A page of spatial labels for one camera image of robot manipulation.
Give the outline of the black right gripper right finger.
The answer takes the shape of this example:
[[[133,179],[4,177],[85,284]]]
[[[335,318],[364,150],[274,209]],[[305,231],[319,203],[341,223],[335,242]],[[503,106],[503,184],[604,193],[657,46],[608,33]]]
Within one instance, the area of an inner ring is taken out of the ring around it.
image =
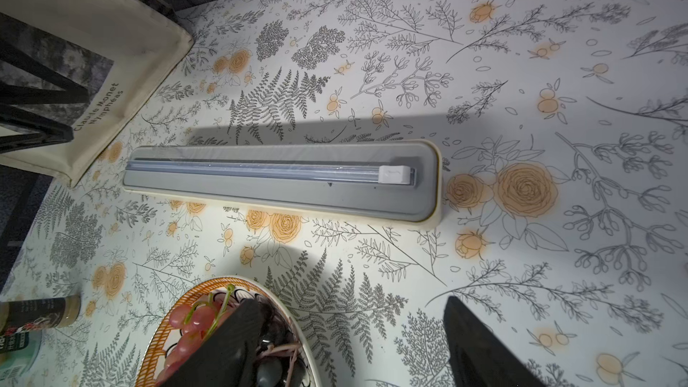
[[[457,386],[543,385],[458,297],[447,299],[444,330]]]

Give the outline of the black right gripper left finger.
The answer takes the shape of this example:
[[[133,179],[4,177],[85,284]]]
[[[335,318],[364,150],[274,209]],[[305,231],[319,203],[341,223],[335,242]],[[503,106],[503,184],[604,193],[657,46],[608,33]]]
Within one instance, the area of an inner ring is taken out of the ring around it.
[[[253,386],[259,336],[265,322],[260,303],[249,299],[161,384]]]

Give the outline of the cream plastic wrap dispenser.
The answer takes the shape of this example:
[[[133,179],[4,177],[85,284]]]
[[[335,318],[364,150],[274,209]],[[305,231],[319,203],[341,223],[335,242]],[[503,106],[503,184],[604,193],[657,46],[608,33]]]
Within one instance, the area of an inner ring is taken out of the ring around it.
[[[414,183],[378,184],[383,165],[414,168]],[[131,154],[123,187],[278,211],[428,224],[441,215],[442,156],[427,141],[150,146]]]

